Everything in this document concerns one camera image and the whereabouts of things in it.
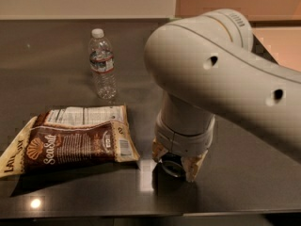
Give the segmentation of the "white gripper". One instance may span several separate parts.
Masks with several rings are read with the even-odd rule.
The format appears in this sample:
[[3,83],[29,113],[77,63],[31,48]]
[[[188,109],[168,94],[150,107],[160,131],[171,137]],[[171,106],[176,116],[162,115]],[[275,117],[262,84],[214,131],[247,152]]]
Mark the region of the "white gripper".
[[165,92],[155,124],[152,159],[158,163],[168,152],[182,158],[187,182],[194,182],[214,135],[214,114]]

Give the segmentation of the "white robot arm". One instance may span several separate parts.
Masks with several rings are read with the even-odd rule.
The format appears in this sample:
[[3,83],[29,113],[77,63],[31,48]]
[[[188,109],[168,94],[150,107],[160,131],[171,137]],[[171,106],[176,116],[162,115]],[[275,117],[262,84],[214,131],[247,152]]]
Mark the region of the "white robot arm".
[[301,76],[252,51],[247,18],[218,9],[176,20],[148,38],[144,62],[163,90],[152,158],[195,181],[222,117],[285,153],[301,154]]

